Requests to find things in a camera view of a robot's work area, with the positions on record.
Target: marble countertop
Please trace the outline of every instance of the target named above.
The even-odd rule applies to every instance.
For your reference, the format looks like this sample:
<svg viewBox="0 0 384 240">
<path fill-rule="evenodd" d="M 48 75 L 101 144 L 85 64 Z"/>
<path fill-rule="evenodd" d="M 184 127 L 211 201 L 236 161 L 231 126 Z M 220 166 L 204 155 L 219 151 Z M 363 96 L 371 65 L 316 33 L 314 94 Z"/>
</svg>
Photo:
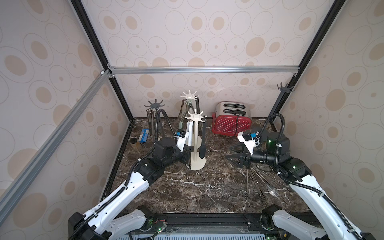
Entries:
<svg viewBox="0 0 384 240">
<path fill-rule="evenodd" d="M 163 122 L 164 130 L 171 136 L 168 125 Z M 253 119 L 252 126 L 262 125 L 263 120 Z M 147 190 L 140 193 L 119 214 L 132 212 L 140 205 L 145 205 L 154 213 L 255 213 L 261 212 L 266 206 L 249 174 L 247 194 L 246 169 L 235 168 L 224 155 L 232 154 L 229 147 L 238 143 L 237 138 L 213 134 L 212 119 L 207 119 L 206 134 L 206 165 L 199 171 L 188 170 L 185 165 L 177 162 L 165 169 L 165 173 Z M 147 119 L 137 119 L 131 137 L 139 137 L 141 129 L 148 128 Z M 116 189 L 126 178 L 132 164 L 144 156 L 152 146 L 152 138 L 142 144 L 141 151 L 132 148 L 128 143 L 121 164 L 118 168 L 112 190 Z M 270 185 L 278 189 L 282 198 L 272 196 L 265 184 L 256 176 L 266 197 L 267 205 L 277 204 L 286 211 L 307 212 L 308 206 L 291 188 L 282 183 L 273 173 L 258 172 L 265 177 Z"/>
</svg>

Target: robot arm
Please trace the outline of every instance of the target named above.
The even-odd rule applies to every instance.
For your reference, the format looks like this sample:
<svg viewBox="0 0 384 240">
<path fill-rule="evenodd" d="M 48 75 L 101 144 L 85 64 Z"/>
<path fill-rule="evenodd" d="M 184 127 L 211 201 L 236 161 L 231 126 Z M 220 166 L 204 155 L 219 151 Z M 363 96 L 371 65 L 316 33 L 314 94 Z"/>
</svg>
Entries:
<svg viewBox="0 0 384 240">
<path fill-rule="evenodd" d="M 235 147 L 241 146 L 242 149 L 235 150 L 235 147 L 232 147 L 236 154 L 227 155 L 226 158 L 236 167 L 249 167 L 251 162 L 273 166 L 274 171 L 305 201 L 324 229 L 307 224 L 276 205 L 266 208 L 263 212 L 263 227 L 267 230 L 274 227 L 284 229 L 301 240 L 323 237 L 332 240 L 362 240 L 361 230 L 336 207 L 310 169 L 300 159 L 290 156 L 290 141 L 287 137 L 281 134 L 279 139 L 278 133 L 271 133 L 266 139 L 266 150 L 253 149 L 252 145 L 262 131 L 261 128 L 240 132 L 238 139 L 242 143 Z"/>
</svg>

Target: enclosure wall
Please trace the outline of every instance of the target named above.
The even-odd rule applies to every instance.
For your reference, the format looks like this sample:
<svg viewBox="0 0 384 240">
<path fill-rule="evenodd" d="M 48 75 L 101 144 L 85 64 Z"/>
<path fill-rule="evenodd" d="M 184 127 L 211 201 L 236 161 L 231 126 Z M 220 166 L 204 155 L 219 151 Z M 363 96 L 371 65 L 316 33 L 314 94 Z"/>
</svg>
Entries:
<svg viewBox="0 0 384 240">
<path fill-rule="evenodd" d="M 100 73 L 65 0 L 0 8 L 0 195 Z"/>
<path fill-rule="evenodd" d="M 333 0 L 83 0 L 111 66 L 298 65 Z M 220 101 L 249 103 L 267 117 L 292 73 L 134 74 L 117 77 L 135 117 L 164 100 L 172 117 L 180 94 L 197 91 L 211 116 Z"/>
<path fill-rule="evenodd" d="M 168 116 L 177 117 L 184 93 L 200 95 L 200 109 L 212 117 L 222 101 L 249 104 L 251 116 L 266 118 L 280 91 L 293 73 L 199 73 L 199 74 L 117 74 L 118 83 L 135 117 L 146 117 L 148 101 L 163 101 Z"/>
<path fill-rule="evenodd" d="M 384 235 L 383 63 L 384 1 L 349 1 L 281 111 L 292 156 L 376 239 Z"/>
<path fill-rule="evenodd" d="M 99 76 L 101 66 L 65 0 L 0 8 L 0 194 Z M 108 79 L 0 227 L 0 239 L 62 239 L 94 206 L 127 129 Z"/>
</svg>

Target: white cable tie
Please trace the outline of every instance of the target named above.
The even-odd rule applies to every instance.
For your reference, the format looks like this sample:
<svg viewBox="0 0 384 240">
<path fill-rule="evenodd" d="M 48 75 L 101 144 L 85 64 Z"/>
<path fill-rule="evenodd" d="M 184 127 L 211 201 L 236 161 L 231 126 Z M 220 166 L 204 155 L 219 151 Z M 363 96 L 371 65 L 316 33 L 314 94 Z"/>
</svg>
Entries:
<svg viewBox="0 0 384 240">
<path fill-rule="evenodd" d="M 96 211 L 94 209 L 92 209 L 92 214 L 94 215 L 94 217 L 97 217 L 99 215 L 96 213 Z"/>
</svg>

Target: toaster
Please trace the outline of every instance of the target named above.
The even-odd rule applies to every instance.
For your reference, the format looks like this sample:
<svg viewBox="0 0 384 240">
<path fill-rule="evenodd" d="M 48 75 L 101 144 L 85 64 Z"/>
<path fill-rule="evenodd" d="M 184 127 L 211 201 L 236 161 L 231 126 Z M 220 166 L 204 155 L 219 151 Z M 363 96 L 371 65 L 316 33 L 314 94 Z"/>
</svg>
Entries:
<svg viewBox="0 0 384 240">
<path fill-rule="evenodd" d="M 235 136 L 251 128 L 252 118 L 249 106 L 244 103 L 221 102 L 212 115 L 212 132 Z"/>
</svg>

